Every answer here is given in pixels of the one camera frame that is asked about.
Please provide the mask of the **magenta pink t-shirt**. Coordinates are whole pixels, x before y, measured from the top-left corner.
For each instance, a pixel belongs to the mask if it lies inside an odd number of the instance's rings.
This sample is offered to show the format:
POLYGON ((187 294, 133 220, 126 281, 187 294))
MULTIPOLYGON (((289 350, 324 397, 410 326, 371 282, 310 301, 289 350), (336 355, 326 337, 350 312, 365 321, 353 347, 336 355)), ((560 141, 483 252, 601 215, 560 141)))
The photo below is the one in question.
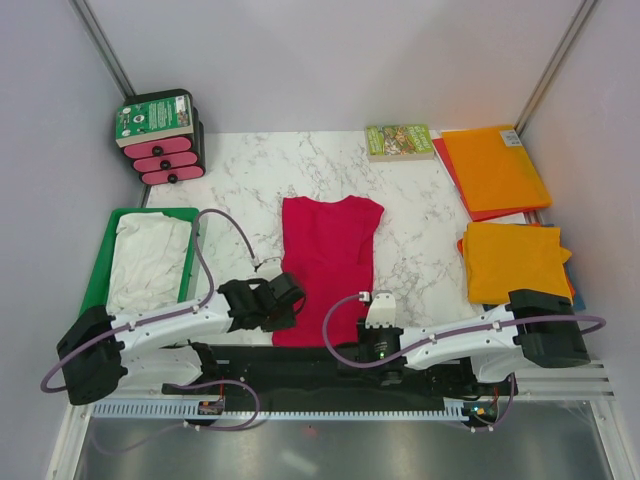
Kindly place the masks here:
POLYGON ((306 293, 296 325, 277 331, 277 347, 322 347, 326 314, 339 301, 373 289, 374 236, 384 207, 363 197, 337 202, 286 198, 282 206, 283 270, 306 293))

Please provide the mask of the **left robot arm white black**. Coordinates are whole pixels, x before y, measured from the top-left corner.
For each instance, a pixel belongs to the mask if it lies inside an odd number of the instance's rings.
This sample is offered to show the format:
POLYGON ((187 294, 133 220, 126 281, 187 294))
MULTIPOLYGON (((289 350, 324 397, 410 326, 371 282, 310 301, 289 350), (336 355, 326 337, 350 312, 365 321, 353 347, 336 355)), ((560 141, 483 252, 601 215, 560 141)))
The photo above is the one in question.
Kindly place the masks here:
POLYGON ((306 293, 290 273, 267 280, 230 280, 202 300, 144 314, 110 315, 104 305, 85 310, 58 342, 62 390, 73 405, 114 393, 132 374, 128 364, 149 352, 237 330, 289 329, 306 293))

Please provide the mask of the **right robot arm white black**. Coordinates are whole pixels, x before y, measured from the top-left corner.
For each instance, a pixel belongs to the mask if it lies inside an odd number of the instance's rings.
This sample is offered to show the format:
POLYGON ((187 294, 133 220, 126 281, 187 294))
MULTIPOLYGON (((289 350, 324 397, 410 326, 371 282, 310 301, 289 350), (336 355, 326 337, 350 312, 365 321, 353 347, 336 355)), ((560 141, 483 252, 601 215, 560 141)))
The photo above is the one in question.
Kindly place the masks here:
POLYGON ((544 369, 566 369, 591 362, 581 329, 588 322, 594 330, 605 321, 577 316, 571 300, 530 289, 508 294, 507 303, 485 311, 452 327, 398 328, 395 298, 387 292, 361 292, 338 301, 325 315, 321 332, 328 351, 349 370, 370 376, 380 387, 396 386, 406 376, 449 361, 460 360, 458 381, 467 392, 477 394, 500 384, 517 370, 535 365, 544 369), (358 334, 358 359, 340 354, 329 339, 333 314, 352 301, 371 306, 358 334))

